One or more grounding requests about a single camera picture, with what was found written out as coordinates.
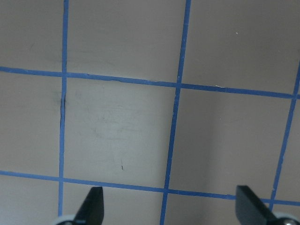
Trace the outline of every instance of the grid square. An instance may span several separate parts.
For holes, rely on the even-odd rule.
[[[183,82],[292,93],[299,12],[296,0],[192,1]]]
[[[239,225],[235,201],[186,195],[168,195],[165,225]]]
[[[1,2],[0,66],[61,71],[62,2]]]
[[[65,177],[163,187],[174,88],[67,82]]]
[[[276,199],[300,201],[300,104],[297,101],[285,151]]]
[[[0,181],[1,224],[51,224],[57,217],[57,182],[1,175]]]
[[[72,0],[69,72],[176,82],[184,0]]]
[[[182,90],[170,188],[269,198],[290,100]]]
[[[0,170],[57,176],[61,78],[0,72]]]
[[[64,214],[75,214],[92,186],[64,186]],[[103,195],[103,225],[159,224],[162,193],[104,187]]]

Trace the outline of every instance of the gray floor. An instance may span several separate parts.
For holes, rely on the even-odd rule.
[[[63,0],[0,0],[0,224],[74,214],[93,185],[104,225],[237,225],[238,184],[300,217],[299,1],[192,0],[187,39],[184,0],[65,3],[68,29]]]

